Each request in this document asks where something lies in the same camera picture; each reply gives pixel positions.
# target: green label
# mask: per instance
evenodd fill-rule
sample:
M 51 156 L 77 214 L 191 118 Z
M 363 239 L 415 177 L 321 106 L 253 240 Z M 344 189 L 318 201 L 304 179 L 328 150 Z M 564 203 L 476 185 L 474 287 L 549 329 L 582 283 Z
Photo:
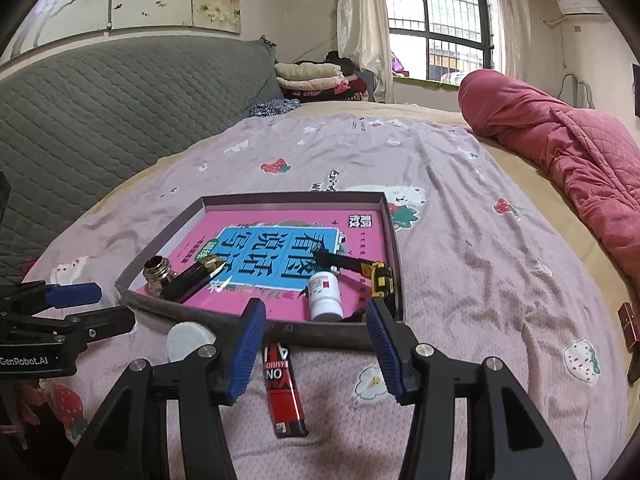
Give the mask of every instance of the green label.
M 209 256 L 211 254 L 211 252 L 213 251 L 213 248 L 217 244 L 218 244 L 218 239 L 217 238 L 213 238 L 213 240 L 209 240 L 206 244 L 204 244 L 202 246 L 202 248 L 200 249 L 198 254 L 196 254 L 196 257 L 194 259 L 197 262 L 199 262 L 201 259 L 206 258 L 207 256 Z

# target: small red box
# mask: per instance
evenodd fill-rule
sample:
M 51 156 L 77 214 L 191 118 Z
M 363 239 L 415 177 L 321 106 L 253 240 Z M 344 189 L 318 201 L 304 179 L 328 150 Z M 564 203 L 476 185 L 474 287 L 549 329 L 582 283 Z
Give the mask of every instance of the small red box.
M 636 343 L 640 341 L 638 312 L 630 303 L 623 303 L 618 309 L 618 317 L 622 325 L 622 333 L 625 336 L 626 349 L 631 352 Z

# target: yellow mattress sheet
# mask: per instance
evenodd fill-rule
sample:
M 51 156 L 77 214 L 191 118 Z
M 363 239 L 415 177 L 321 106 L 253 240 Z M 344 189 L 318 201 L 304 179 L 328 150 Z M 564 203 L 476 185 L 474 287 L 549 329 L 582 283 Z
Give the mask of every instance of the yellow mattress sheet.
M 432 108 L 423 108 L 417 105 L 377 104 L 370 102 L 325 102 L 304 104 L 297 110 L 290 112 L 292 115 L 330 116 L 341 113 L 353 113 L 369 118 L 403 118 L 414 120 L 430 120 L 438 123 L 461 126 L 471 131 L 462 114 L 457 112 L 445 112 Z M 212 139 L 204 139 L 191 146 L 187 151 L 197 150 L 206 146 Z M 573 205 L 564 197 L 562 192 L 543 174 L 540 168 L 527 162 L 514 153 L 507 152 L 496 142 L 480 139 L 485 148 L 500 167 L 520 186 L 538 210 L 546 217 L 548 222 L 562 235 L 575 254 L 583 262 L 587 272 L 594 279 L 602 292 L 604 303 L 609 310 L 614 329 L 618 332 L 616 340 L 620 355 L 627 361 L 630 354 L 626 352 L 618 309 L 625 301 L 635 301 L 635 292 L 628 279 L 618 269 L 609 255 L 604 251 L 599 242 L 589 229 L 576 216 Z M 135 182 L 146 178 L 167 168 L 185 152 L 161 158 L 158 163 L 145 171 L 130 178 L 101 202 L 97 203 L 86 214 L 100 209 L 111 196 L 119 194 L 132 186 Z M 628 389 L 628 434 L 631 436 L 640 422 L 640 381 Z

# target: window frame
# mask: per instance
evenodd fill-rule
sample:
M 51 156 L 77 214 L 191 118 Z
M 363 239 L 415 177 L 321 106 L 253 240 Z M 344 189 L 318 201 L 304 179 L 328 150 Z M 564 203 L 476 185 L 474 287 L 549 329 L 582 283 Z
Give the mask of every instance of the window frame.
M 478 0 L 478 7 L 480 13 L 480 37 L 481 41 L 471 41 L 465 38 L 459 38 L 457 36 L 450 36 L 449 34 L 441 34 L 439 32 L 430 32 L 430 22 L 429 22 L 429 9 L 427 0 L 422 0 L 422 4 L 424 5 L 424 22 L 425 22 L 425 30 L 408 30 L 406 28 L 391 28 L 389 27 L 390 34 L 402 34 L 405 36 L 419 36 L 421 38 L 426 38 L 426 81 L 430 81 L 430 67 L 431 63 L 429 61 L 430 53 L 429 53 L 429 40 L 441 40 L 447 41 L 448 43 L 460 44 L 463 46 L 468 46 L 470 48 L 476 48 L 478 50 L 482 50 L 482 65 L 484 68 L 492 68 L 493 67 L 493 50 L 494 46 L 492 45 L 491 38 L 492 34 L 489 30 L 489 8 L 487 0 Z

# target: blue gripper pad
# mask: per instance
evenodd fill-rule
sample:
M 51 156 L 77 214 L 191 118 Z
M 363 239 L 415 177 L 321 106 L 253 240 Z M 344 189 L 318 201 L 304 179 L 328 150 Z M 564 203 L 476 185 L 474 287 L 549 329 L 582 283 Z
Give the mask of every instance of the blue gripper pad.
M 97 283 L 52 286 L 45 294 L 45 302 L 54 308 L 67 308 L 98 303 L 102 299 L 102 289 Z
M 251 298 L 234 327 L 238 332 L 234 334 L 235 349 L 228 361 L 230 375 L 227 391 L 232 404 L 246 391 L 266 325 L 267 310 L 264 303 Z
M 383 301 L 380 301 L 380 304 L 386 309 Z M 406 393 L 404 384 L 402 384 L 402 363 L 382 316 L 383 314 L 380 313 L 373 298 L 367 301 L 367 329 L 380 364 L 382 376 L 385 378 L 386 390 L 399 399 Z

